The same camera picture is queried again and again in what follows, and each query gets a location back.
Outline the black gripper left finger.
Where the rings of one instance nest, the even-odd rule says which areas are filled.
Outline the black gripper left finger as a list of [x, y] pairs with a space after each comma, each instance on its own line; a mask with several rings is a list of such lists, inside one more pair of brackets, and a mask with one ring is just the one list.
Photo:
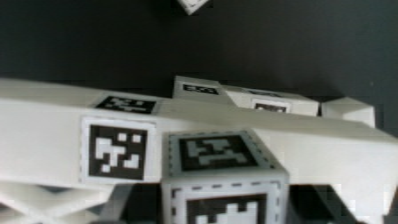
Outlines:
[[116, 186], [96, 224], [164, 224], [158, 184]]

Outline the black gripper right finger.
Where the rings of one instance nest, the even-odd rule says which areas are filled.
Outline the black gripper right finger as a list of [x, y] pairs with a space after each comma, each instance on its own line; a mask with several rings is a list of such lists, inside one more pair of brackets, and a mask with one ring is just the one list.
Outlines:
[[363, 224], [329, 185], [292, 185], [286, 224]]

